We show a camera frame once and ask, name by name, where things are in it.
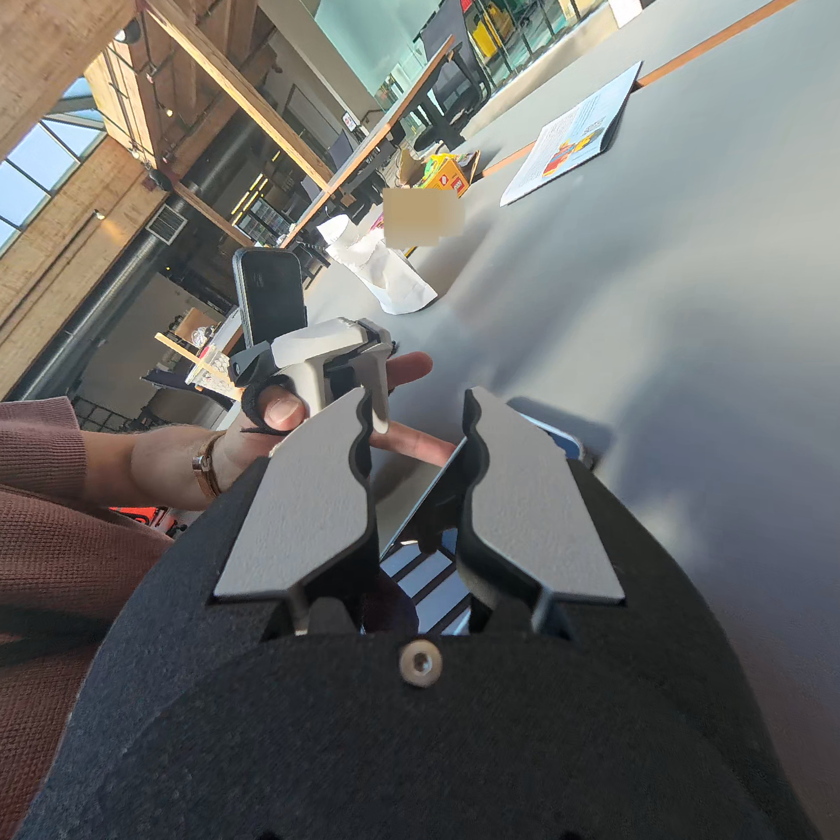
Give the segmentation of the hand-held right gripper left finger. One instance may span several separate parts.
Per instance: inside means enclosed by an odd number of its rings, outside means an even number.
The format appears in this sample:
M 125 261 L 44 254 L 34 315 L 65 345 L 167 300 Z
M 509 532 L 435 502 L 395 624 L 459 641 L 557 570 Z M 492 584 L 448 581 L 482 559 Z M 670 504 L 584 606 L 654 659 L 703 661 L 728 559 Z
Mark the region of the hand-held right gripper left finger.
M 216 583 L 219 601 L 309 608 L 371 587 L 380 571 L 371 403 L 353 389 L 275 447 Z

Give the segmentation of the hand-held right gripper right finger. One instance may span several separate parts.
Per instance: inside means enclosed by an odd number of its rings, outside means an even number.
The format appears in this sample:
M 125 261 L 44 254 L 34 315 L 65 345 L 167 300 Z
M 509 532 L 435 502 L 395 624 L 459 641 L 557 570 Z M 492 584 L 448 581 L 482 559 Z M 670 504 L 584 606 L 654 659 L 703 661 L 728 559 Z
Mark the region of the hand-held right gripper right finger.
M 470 593 L 491 610 L 511 598 L 531 613 L 623 603 L 562 448 L 481 386 L 465 392 L 463 428 L 456 563 Z

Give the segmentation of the torn printed white paper bag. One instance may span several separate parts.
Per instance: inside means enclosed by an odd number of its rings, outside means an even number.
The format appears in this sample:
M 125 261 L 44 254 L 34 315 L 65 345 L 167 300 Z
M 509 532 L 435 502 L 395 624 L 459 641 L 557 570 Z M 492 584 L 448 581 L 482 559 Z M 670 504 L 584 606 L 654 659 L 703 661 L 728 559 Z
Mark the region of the torn printed white paper bag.
M 402 316 L 420 312 L 438 299 L 436 290 L 420 277 L 403 252 L 386 246 L 383 216 L 363 230 L 342 214 L 317 230 L 328 255 L 365 284 L 384 313 Z

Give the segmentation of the colourful cardboard lego box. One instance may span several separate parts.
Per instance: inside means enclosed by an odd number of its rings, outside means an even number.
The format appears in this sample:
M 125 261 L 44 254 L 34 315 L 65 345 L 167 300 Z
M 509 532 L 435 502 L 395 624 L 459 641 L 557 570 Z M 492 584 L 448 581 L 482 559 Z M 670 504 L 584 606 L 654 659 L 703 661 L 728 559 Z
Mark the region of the colourful cardboard lego box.
M 416 188 L 450 190 L 462 197 L 476 175 L 480 152 L 436 153 L 425 160 L 423 175 Z

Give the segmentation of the person's left hand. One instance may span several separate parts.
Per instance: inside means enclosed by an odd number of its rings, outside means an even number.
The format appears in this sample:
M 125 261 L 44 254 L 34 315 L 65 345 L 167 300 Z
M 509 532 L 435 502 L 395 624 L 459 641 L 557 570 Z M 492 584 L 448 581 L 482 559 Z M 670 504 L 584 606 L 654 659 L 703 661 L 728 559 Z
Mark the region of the person's left hand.
M 431 357 L 424 352 L 397 355 L 386 362 L 388 392 L 398 386 L 418 381 L 433 369 Z M 308 418 L 308 411 L 296 395 L 280 385 L 272 385 L 259 397 L 259 410 L 268 427 L 285 436 Z M 239 416 L 217 441 L 213 462 L 222 492 L 257 458 L 270 454 L 280 443 L 280 436 L 260 431 L 246 416 Z M 389 453 L 403 455 L 437 467 L 446 465 L 455 452 L 455 444 L 426 434 L 401 423 L 390 421 L 385 433 L 371 432 L 370 444 Z

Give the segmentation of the black smartphone blue case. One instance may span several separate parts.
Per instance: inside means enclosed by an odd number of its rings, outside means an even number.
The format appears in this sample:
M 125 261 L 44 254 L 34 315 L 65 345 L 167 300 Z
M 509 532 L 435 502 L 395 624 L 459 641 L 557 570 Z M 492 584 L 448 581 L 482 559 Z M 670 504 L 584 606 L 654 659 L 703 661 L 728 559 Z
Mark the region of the black smartphone blue case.
M 365 604 L 363 634 L 417 630 L 425 636 L 483 634 L 491 609 L 457 569 L 468 484 L 463 439 L 381 553 L 384 592 Z

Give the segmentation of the long wood edged desk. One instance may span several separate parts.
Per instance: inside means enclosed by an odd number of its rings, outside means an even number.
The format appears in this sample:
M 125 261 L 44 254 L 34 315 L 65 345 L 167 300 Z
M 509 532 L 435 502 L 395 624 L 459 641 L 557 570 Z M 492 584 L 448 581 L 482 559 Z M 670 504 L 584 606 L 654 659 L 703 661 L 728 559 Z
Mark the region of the long wood edged desk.
M 390 108 L 382 120 L 371 129 L 364 142 L 341 165 L 339 170 L 332 175 L 328 184 L 312 199 L 304 214 L 290 228 L 285 239 L 278 244 L 280 249 L 286 249 L 291 246 L 294 238 L 301 233 L 330 197 L 338 192 L 342 185 L 350 179 L 352 174 L 371 156 L 373 151 L 392 132 L 406 112 L 414 109 L 422 102 L 430 102 L 428 94 L 438 78 L 442 64 L 445 61 L 455 58 L 459 47 L 460 44 L 456 44 L 454 35 L 447 37 L 446 41 L 434 53 L 432 59 L 427 62 L 421 75 L 411 88 Z

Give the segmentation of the glass skylight roof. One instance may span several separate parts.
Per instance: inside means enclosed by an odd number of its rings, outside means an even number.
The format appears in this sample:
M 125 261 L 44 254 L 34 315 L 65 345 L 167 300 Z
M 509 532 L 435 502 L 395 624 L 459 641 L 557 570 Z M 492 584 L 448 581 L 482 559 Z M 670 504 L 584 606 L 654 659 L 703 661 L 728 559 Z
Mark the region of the glass skylight roof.
M 2 252 L 32 224 L 106 135 L 89 83 L 79 77 L 2 159 Z

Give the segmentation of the light wooden beam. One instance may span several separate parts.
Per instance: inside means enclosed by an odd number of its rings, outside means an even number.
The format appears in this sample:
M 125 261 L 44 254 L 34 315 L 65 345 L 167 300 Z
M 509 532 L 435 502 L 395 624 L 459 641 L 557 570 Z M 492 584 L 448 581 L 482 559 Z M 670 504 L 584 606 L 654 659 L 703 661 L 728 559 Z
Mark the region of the light wooden beam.
M 1 2 L 1 156 L 47 114 L 135 12 L 131 1 Z

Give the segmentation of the white blue instruction leaflet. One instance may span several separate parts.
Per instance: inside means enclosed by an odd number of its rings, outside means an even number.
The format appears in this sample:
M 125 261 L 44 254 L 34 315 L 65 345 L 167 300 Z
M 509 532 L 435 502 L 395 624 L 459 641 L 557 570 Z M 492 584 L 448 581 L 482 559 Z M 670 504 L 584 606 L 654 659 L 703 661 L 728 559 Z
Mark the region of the white blue instruction leaflet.
M 507 207 L 602 154 L 610 145 L 643 61 L 545 125 L 500 198 Z

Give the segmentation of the wall vent grille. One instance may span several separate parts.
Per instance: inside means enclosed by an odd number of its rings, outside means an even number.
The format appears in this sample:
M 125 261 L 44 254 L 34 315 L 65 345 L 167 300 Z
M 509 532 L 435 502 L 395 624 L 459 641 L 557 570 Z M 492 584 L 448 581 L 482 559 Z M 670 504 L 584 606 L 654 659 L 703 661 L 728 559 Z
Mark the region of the wall vent grille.
M 188 225 L 189 219 L 168 203 L 163 203 L 143 226 L 163 246 L 170 247 Z

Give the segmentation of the long ceiling duct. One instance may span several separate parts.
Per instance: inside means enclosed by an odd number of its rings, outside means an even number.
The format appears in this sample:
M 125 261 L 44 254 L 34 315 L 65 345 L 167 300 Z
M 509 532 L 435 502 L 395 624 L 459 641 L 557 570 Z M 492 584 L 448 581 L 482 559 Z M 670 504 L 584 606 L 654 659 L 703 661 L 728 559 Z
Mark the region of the long ceiling duct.
M 261 129 L 241 110 L 211 118 L 219 132 L 185 140 L 161 189 L 116 140 L 105 140 L 55 200 L 2 257 L 1 393 L 3 400 L 62 393 L 106 331 L 118 321 L 167 256 L 158 236 L 173 214 L 185 219 L 179 244 L 205 218 L 182 187 L 211 207 L 225 192 Z

